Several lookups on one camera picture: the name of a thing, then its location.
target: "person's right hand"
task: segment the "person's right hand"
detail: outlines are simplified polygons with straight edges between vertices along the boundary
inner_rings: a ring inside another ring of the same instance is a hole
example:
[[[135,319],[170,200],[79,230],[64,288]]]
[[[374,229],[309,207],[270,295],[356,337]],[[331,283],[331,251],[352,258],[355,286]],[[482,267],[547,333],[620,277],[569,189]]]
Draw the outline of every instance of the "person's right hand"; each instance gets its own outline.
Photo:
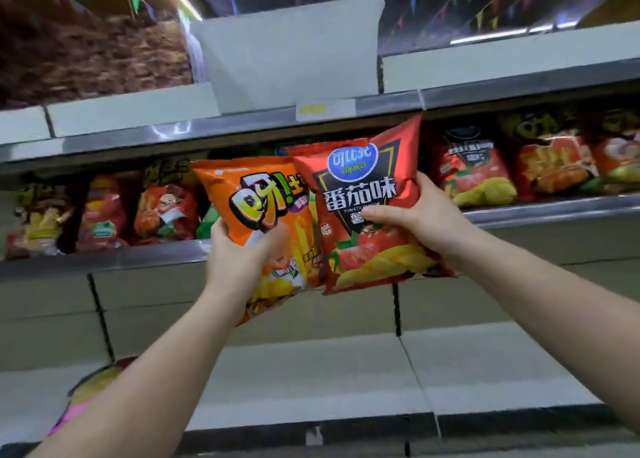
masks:
[[[422,172],[416,177],[420,199],[411,208],[389,205],[370,205],[362,209],[362,216],[377,224],[391,224],[409,230],[421,243],[443,257],[455,256],[476,228],[460,212],[451,199]]]

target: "yellow chip bag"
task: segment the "yellow chip bag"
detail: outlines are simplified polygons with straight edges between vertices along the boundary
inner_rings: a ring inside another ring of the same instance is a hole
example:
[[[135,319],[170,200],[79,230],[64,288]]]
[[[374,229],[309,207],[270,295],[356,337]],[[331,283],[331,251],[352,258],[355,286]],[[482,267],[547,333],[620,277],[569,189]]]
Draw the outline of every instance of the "yellow chip bag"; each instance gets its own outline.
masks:
[[[284,156],[202,160],[191,164],[236,244],[255,244],[277,224],[289,244],[272,255],[240,324],[305,288],[320,285],[322,253],[316,243],[307,186]]]

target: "copico logo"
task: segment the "copico logo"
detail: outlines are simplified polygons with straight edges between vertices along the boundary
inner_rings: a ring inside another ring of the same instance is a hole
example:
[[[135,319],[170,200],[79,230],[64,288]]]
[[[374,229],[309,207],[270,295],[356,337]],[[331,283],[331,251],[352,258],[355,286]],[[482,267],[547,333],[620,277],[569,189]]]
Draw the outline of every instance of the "copico logo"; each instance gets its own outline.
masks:
[[[357,181],[366,177],[378,162],[378,148],[369,143],[365,148],[347,146],[332,151],[327,158],[327,168],[340,181]]]

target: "price tag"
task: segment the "price tag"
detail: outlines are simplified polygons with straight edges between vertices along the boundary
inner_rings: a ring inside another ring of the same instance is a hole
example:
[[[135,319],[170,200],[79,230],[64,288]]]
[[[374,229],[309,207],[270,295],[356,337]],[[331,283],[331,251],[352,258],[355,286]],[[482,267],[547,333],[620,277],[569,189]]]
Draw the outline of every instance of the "price tag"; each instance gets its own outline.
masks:
[[[296,121],[298,122],[329,121],[348,117],[356,117],[356,100],[354,98],[299,103],[296,106]]]

